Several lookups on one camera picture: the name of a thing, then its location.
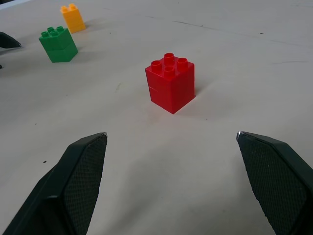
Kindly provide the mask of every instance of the red lego block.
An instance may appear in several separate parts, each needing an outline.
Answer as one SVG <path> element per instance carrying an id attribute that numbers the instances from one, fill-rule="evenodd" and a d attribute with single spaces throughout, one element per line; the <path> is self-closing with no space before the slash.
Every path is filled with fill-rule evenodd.
<path id="1" fill-rule="evenodd" d="M 151 101 L 174 114 L 195 97 L 195 65 L 166 53 L 146 68 Z"/>

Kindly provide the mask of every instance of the green duplo brick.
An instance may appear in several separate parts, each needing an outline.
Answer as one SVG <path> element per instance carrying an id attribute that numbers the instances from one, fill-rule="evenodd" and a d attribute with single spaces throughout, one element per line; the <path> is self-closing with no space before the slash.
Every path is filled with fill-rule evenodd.
<path id="1" fill-rule="evenodd" d="M 63 50 L 51 50 L 47 51 L 47 54 L 53 63 L 57 62 L 69 62 L 78 53 L 75 43 L 70 43 Z"/>
<path id="2" fill-rule="evenodd" d="M 46 51 L 63 50 L 69 44 L 74 43 L 69 30 L 62 26 L 56 28 L 49 27 L 47 31 L 41 33 L 39 41 Z"/>

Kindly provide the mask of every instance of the orange duplo brick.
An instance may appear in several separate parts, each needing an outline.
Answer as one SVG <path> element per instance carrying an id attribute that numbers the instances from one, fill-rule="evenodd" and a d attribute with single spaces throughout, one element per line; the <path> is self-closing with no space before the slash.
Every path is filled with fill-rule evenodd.
<path id="1" fill-rule="evenodd" d="M 71 27 L 69 30 L 71 33 L 76 33 L 76 32 L 82 31 L 84 29 L 86 29 L 86 26 L 84 24 L 81 24 L 79 26 Z"/>
<path id="2" fill-rule="evenodd" d="M 62 6 L 61 13 L 71 33 L 86 29 L 83 18 L 75 4 L 71 3 L 68 7 Z"/>

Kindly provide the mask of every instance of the white floor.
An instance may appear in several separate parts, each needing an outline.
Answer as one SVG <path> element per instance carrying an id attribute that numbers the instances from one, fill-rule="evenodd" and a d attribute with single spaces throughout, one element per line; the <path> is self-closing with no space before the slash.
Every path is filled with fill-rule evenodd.
<path id="1" fill-rule="evenodd" d="M 76 1 L 79 53 L 51 63 L 38 38 L 65 26 L 65 3 L 0 11 L 23 45 L 0 52 L 0 232 L 69 144 L 105 131 L 89 235 L 273 235 L 235 137 L 286 141 L 313 165 L 313 0 Z M 144 72 L 169 51 L 196 65 L 175 115 Z"/>

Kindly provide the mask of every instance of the stacked bricks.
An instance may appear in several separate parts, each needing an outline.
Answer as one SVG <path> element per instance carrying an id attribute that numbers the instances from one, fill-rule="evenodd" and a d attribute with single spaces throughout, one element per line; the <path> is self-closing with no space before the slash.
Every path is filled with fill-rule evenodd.
<path id="1" fill-rule="evenodd" d="M 146 68 L 151 101 L 174 114 L 195 97 L 195 65 L 166 53 Z"/>
<path id="2" fill-rule="evenodd" d="M 51 62 L 68 62 L 78 53 L 68 29 L 62 26 L 48 28 L 41 33 L 39 41 L 43 45 Z"/>
<path id="3" fill-rule="evenodd" d="M 86 29 L 83 18 L 75 4 L 71 3 L 68 7 L 62 6 L 61 12 L 71 33 Z"/>

